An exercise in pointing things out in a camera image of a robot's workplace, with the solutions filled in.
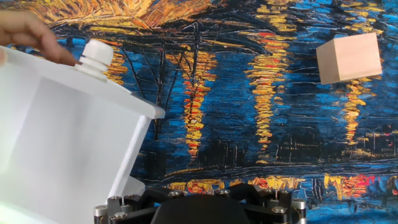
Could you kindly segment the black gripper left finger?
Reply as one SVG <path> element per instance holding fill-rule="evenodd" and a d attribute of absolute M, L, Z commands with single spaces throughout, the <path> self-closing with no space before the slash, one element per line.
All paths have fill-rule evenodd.
<path fill-rule="evenodd" d="M 186 196 L 183 190 L 162 187 L 145 189 L 141 195 L 110 196 L 106 205 L 94 208 L 94 224 L 154 223 L 160 205 L 172 199 Z"/>

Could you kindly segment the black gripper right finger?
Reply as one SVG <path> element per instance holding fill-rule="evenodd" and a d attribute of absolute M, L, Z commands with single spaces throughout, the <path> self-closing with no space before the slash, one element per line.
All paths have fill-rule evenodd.
<path fill-rule="evenodd" d="M 306 224 L 306 201 L 296 198 L 288 190 L 258 190 L 253 185 L 240 183 L 218 189 L 217 195 L 228 197 L 243 210 L 249 223 Z"/>

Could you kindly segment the person's hand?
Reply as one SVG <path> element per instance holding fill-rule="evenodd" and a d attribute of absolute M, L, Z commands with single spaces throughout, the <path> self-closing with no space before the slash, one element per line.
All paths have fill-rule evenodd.
<path fill-rule="evenodd" d="M 40 50 L 49 61 L 74 66 L 78 61 L 58 44 L 53 32 L 34 14 L 1 11 L 1 45 L 25 45 Z"/>

